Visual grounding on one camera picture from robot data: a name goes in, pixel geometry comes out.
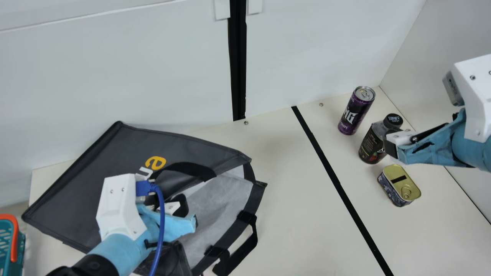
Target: white wall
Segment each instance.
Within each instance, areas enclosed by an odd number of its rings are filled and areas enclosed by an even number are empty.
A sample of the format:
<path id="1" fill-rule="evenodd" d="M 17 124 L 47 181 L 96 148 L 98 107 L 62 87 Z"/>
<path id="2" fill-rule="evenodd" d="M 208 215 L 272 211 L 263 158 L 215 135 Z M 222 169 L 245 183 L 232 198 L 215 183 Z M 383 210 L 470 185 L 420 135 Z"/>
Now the white wall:
<path id="1" fill-rule="evenodd" d="M 442 78 L 453 63 L 491 53 L 491 1 L 428 0 L 381 87 L 418 131 L 452 120 Z M 491 220 L 491 174 L 447 168 Z"/>
<path id="2" fill-rule="evenodd" d="M 379 85 L 424 2 L 264 0 L 246 18 L 246 115 Z"/>
<path id="3" fill-rule="evenodd" d="M 77 158 L 113 122 L 185 132 L 232 120 L 227 21 L 172 1 L 0 31 L 0 206 L 32 169 Z"/>
<path id="4" fill-rule="evenodd" d="M 0 30 L 181 0 L 0 0 Z"/>

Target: black divider strip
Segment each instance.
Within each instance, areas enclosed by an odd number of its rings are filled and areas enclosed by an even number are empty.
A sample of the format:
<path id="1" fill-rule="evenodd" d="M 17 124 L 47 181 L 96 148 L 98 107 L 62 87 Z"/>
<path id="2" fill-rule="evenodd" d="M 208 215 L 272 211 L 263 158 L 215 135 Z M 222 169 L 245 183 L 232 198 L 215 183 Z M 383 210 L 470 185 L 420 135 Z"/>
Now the black divider strip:
<path id="1" fill-rule="evenodd" d="M 234 121 L 246 117 L 246 0 L 230 0 L 228 19 L 228 53 Z"/>
<path id="2" fill-rule="evenodd" d="M 332 169 L 331 165 L 329 164 L 329 161 L 327 160 L 324 152 L 322 151 L 319 143 L 315 139 L 314 134 L 310 131 L 307 123 L 303 119 L 302 114 L 300 113 L 299 109 L 295 106 L 292 107 L 293 113 L 295 113 L 295 116 L 297 116 L 297 119 L 300 123 L 300 125 L 303 128 L 303 131 L 305 131 L 305 134 L 307 135 L 308 139 L 310 140 L 310 143 L 315 149 L 315 152 L 319 156 L 319 159 L 322 162 L 322 165 L 324 165 L 324 169 L 326 170 L 327 174 L 329 175 L 329 178 L 331 179 L 334 187 L 336 188 L 339 196 L 344 202 L 344 205 L 346 206 L 346 209 L 348 209 L 348 212 L 350 213 L 351 217 L 355 221 L 355 224 L 358 227 L 358 230 L 360 231 L 361 235 L 365 239 L 365 242 L 367 243 L 368 247 L 373 253 L 373 256 L 377 260 L 377 262 L 380 265 L 380 268 L 382 268 L 382 271 L 386 276 L 393 276 L 394 274 L 389 268 L 389 265 L 385 262 L 385 259 L 383 258 L 382 254 L 380 253 L 379 249 L 377 248 L 377 245 L 373 241 L 372 237 L 370 236 L 370 233 L 368 233 L 367 228 L 363 224 L 363 221 L 361 221 L 360 216 L 356 212 L 353 204 L 351 204 L 350 199 L 348 198 L 348 195 L 344 191 L 343 187 L 341 186 L 341 182 L 339 182 L 339 179 L 336 176 L 336 173 Z"/>

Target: blue cable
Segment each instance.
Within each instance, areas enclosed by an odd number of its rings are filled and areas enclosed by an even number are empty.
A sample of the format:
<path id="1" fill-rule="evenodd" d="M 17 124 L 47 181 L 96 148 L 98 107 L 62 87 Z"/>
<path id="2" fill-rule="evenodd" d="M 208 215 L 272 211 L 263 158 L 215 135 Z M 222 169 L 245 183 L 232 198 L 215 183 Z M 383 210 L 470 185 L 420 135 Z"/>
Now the blue cable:
<path id="1" fill-rule="evenodd" d="M 159 265 L 160 254 L 162 251 L 162 244 L 164 243 L 164 228 L 165 228 L 165 207 L 164 207 L 164 194 L 162 194 L 162 190 L 159 185 L 151 185 L 151 191 L 157 193 L 157 197 L 159 198 L 160 205 L 160 229 L 159 229 L 159 239 L 157 241 L 157 250 L 155 252 L 154 261 L 152 263 L 152 268 L 150 269 L 149 276 L 155 276 L 155 272 L 157 271 L 157 266 Z"/>

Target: white table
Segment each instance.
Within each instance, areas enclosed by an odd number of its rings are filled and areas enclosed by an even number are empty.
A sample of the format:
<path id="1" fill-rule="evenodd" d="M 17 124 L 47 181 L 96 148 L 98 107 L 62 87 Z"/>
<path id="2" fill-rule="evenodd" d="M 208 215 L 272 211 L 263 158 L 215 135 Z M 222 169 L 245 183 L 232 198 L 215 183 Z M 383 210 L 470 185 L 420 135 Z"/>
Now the white table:
<path id="1" fill-rule="evenodd" d="M 397 276 L 491 275 L 491 226 L 444 167 L 404 166 L 422 196 L 398 208 L 377 182 L 383 168 L 393 164 L 391 159 L 376 165 L 359 159 L 359 145 L 370 124 L 399 113 L 378 87 L 376 93 L 353 136 L 337 130 L 350 94 L 301 105 L 299 110 L 392 272 Z"/>
<path id="2" fill-rule="evenodd" d="M 243 151 L 257 179 L 269 184 L 257 212 L 259 244 L 232 275 L 383 275 L 291 109 L 247 120 L 248 125 L 239 121 L 192 133 Z M 70 164 L 35 170 L 29 203 Z M 83 257 L 31 226 L 27 234 L 28 276 Z"/>

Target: bag handle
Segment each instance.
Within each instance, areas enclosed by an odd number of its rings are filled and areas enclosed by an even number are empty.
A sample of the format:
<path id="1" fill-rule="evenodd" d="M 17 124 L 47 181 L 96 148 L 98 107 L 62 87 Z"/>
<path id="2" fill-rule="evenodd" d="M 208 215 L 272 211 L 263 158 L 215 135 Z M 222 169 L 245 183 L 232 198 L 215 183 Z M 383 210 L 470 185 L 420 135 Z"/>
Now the bag handle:
<path id="1" fill-rule="evenodd" d="M 232 254 L 226 249 L 220 250 L 215 255 L 220 258 L 220 262 L 213 267 L 213 272 L 218 276 L 228 276 L 232 271 L 245 259 L 251 251 L 257 246 L 257 217 L 251 213 L 241 211 L 237 219 L 249 224 L 252 227 L 252 235 Z M 217 247 L 211 247 L 210 250 L 217 250 Z"/>
<path id="2" fill-rule="evenodd" d="M 158 178 L 158 176 L 163 171 L 166 170 L 176 171 L 190 176 L 194 176 L 199 178 L 203 182 L 206 182 L 217 176 L 217 174 L 209 167 L 196 163 L 191 163 L 191 162 L 177 162 L 154 171 L 152 175 L 150 175 L 150 177 L 148 178 L 148 181 L 154 182 Z"/>

